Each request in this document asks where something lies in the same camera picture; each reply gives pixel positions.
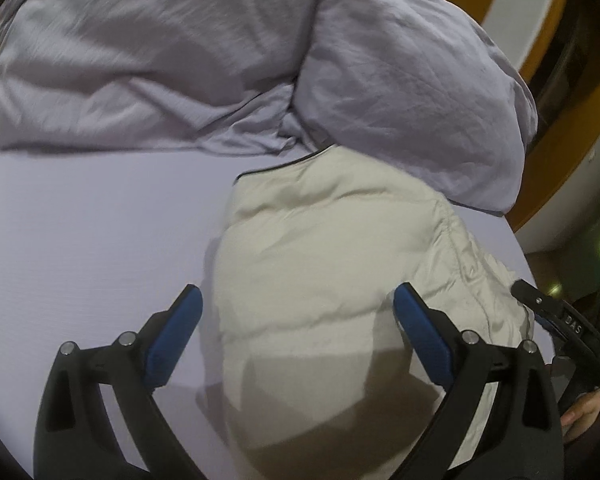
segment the cream puffer vest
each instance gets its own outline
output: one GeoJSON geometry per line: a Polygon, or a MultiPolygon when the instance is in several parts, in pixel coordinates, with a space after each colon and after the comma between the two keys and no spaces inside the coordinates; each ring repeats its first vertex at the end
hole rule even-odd
{"type": "MultiPolygon", "coordinates": [[[[392,312],[410,282],[459,330],[517,346],[514,275],[446,199],[333,146],[235,183],[214,272],[230,443],[249,480],[387,479],[442,400],[392,312]]],[[[485,387],[454,464],[493,403],[485,387]]]]}

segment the human hand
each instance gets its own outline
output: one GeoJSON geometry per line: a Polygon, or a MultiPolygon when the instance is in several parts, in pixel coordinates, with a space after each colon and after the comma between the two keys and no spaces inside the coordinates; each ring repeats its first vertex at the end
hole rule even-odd
{"type": "Polygon", "coordinates": [[[600,414],[600,391],[581,396],[560,418],[563,428],[571,426],[564,434],[564,443],[577,439],[587,431],[600,414]]]}

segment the light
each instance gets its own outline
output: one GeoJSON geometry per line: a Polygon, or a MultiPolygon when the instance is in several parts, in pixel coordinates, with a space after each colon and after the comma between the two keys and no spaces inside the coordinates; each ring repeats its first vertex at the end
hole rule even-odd
{"type": "Polygon", "coordinates": [[[560,294],[561,291],[562,285],[560,285],[560,283],[557,283],[557,285],[552,286],[552,288],[549,290],[549,296],[557,296],[558,294],[560,294]]]}

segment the bed sheet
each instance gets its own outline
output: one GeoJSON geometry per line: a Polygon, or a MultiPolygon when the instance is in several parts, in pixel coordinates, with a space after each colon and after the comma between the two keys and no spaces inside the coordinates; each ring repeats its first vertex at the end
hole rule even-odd
{"type": "MultiPolygon", "coordinates": [[[[235,177],[305,154],[0,153],[0,437],[25,469],[32,471],[38,405],[59,345],[101,346],[138,330],[186,283],[209,297],[235,177]]],[[[488,251],[532,281],[504,218],[454,208],[488,251]]],[[[171,381],[154,395],[210,480],[238,478],[226,447],[221,365],[218,320],[206,309],[171,381]]],[[[108,387],[104,398],[126,458],[141,466],[108,387]]]]}

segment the silver bolt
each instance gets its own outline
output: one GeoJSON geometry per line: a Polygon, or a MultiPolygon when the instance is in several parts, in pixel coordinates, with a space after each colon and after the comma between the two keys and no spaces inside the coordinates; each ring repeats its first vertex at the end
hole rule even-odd
{"type": "Polygon", "coordinates": [[[135,332],[123,332],[120,334],[118,338],[118,342],[122,346],[131,346],[136,341],[136,333],[135,332]]]}
{"type": "Polygon", "coordinates": [[[75,343],[73,341],[67,341],[60,345],[60,353],[62,355],[69,355],[75,349],[75,343]]]}
{"type": "Polygon", "coordinates": [[[480,341],[480,336],[477,335],[473,330],[465,330],[462,332],[462,341],[469,345],[475,345],[478,341],[480,341]]]}
{"type": "Polygon", "coordinates": [[[522,342],[522,348],[530,354],[535,354],[538,351],[538,345],[534,341],[531,341],[531,339],[525,339],[522,342]]]}

